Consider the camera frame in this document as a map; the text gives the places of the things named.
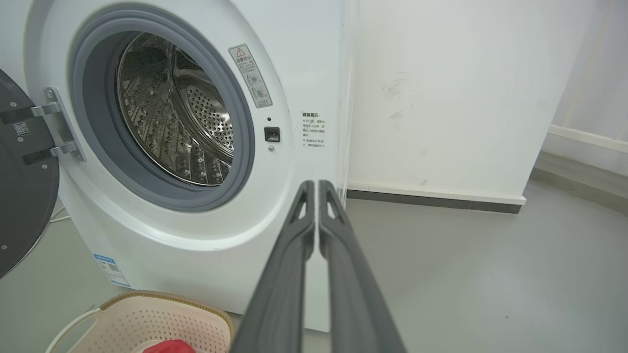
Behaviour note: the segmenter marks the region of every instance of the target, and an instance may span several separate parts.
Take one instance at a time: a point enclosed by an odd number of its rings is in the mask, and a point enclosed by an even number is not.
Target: stainless steel drum
[[[220,185],[234,153],[229,112],[187,54],[142,33],[120,57],[117,98],[129,132],[155,164],[187,183]]]

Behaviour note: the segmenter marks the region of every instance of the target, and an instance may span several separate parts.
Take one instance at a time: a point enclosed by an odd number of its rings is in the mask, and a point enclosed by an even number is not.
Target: circular door opening
[[[237,195],[254,157],[251,113],[232,70],[200,33],[161,10],[124,6],[88,21],[74,53],[80,130],[130,192],[184,211]]]

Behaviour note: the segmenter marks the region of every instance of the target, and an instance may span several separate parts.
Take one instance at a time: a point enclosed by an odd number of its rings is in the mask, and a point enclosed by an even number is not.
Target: red cloth
[[[194,348],[184,340],[165,340],[162,343],[148,347],[144,353],[195,353]]]

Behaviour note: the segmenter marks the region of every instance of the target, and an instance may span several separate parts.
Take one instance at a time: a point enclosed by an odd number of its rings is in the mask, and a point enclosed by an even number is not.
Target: laundry basket
[[[81,325],[86,332],[68,345]],[[129,291],[70,322],[46,353],[141,353],[175,339],[184,340],[197,353],[226,353],[233,336],[233,321],[219,308],[168,293]],[[71,348],[60,350],[61,346]]]

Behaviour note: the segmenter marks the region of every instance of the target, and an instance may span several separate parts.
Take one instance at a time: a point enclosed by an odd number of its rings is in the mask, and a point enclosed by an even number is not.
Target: white washing machine
[[[300,183],[343,189],[352,1],[1,6],[4,273],[58,182],[101,280],[243,313]],[[307,266],[305,325],[328,330]]]

